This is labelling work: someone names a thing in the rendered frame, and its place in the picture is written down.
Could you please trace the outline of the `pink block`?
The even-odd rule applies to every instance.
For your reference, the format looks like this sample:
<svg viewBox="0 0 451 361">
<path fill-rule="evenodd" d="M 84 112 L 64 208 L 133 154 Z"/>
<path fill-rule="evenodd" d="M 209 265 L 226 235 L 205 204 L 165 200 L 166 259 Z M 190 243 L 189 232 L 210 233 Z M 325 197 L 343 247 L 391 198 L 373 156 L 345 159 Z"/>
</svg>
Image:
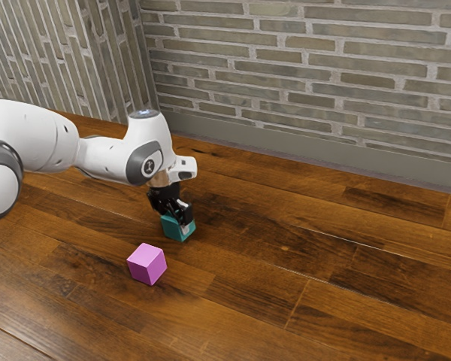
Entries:
<svg viewBox="0 0 451 361">
<path fill-rule="evenodd" d="M 142 243 L 126 260 L 131 276 L 152 286 L 167 269 L 164 251 L 150 244 Z"/>
</svg>

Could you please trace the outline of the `teal block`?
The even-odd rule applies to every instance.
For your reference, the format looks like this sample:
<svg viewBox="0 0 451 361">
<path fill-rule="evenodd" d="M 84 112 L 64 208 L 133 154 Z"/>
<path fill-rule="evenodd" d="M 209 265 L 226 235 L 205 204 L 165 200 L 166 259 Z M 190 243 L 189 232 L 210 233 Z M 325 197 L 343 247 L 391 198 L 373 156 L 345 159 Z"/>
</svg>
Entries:
<svg viewBox="0 0 451 361">
<path fill-rule="evenodd" d="M 175 241 L 184 242 L 196 230 L 194 220 L 188 225 L 181 226 L 169 212 L 163 214 L 160 220 L 165 236 Z"/>
</svg>

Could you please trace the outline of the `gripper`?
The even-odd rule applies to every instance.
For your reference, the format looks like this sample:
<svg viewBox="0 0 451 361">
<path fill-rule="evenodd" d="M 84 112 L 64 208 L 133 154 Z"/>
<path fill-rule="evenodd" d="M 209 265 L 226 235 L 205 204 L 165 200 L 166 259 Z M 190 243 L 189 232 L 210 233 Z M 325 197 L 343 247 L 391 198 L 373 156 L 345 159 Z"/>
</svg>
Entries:
<svg viewBox="0 0 451 361">
<path fill-rule="evenodd" d="M 192 222 L 192 205 L 179 199 L 180 184 L 178 182 L 166 187 L 149 188 L 147 198 L 153 210 L 159 214 L 163 215 L 169 212 L 182 233 L 189 231 L 189 224 Z"/>
</svg>

